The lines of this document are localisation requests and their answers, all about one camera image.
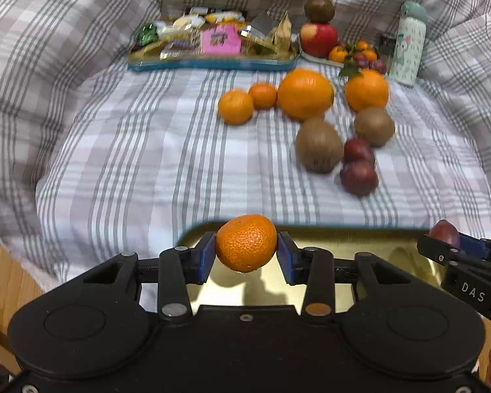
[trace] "wooden floor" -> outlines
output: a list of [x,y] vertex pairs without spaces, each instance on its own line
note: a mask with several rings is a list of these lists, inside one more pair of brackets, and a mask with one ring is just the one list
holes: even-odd
[[[8,252],[0,247],[0,346],[8,349],[6,333],[7,326],[14,312],[25,303],[38,297],[42,291],[34,280],[27,274],[22,267],[14,261]],[[485,376],[487,368],[487,353],[491,345],[491,322],[485,321],[487,339],[484,350],[480,356],[481,376]],[[6,356],[0,351],[4,360],[8,360],[8,366],[14,366],[11,363],[11,355]]]

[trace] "plaid tablecloth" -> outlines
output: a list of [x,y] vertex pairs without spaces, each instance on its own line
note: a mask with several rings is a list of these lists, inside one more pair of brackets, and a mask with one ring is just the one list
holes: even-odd
[[[377,151],[380,187],[343,191],[338,170],[295,161],[281,111],[232,128],[223,91],[281,73],[128,72],[131,33],[189,5],[288,11],[304,0],[0,0],[0,237],[19,259],[66,279],[124,249],[156,256],[205,220],[263,213],[286,224],[426,228],[440,218],[491,237],[491,0],[415,0],[429,14],[418,85],[390,83],[395,138]],[[404,0],[333,0],[341,38],[396,32]],[[336,68],[327,120],[352,114]]]

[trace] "pink package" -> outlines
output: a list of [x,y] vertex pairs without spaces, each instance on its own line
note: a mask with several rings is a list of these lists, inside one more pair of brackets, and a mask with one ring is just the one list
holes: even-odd
[[242,41],[234,25],[216,25],[202,31],[202,53],[239,54]]

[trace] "gold tray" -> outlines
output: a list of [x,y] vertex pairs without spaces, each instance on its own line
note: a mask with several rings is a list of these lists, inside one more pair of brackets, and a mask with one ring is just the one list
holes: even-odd
[[[223,223],[197,226],[185,233],[178,245],[192,247],[205,232],[216,232]],[[319,228],[276,226],[279,232],[288,232],[297,246],[320,247],[337,258],[352,259],[361,251],[371,252],[400,267],[408,273],[440,286],[443,268],[420,256],[416,249],[418,238],[427,233],[420,230]],[[262,306],[292,304],[300,312],[305,285],[289,286],[285,283],[276,255],[267,265],[252,273],[237,273],[226,268],[217,258],[207,283],[188,285],[193,311],[200,304],[222,306]],[[336,311],[343,312],[353,304],[351,285],[336,285]]]

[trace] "plate of fruit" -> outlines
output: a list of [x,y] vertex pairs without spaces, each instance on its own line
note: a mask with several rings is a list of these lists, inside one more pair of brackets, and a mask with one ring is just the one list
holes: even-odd
[[349,44],[338,40],[338,31],[330,23],[335,17],[335,5],[331,0],[307,0],[304,12],[307,22],[300,29],[299,40],[305,60],[338,67],[353,61],[362,69],[372,68],[381,74],[387,72],[378,50],[367,41]]

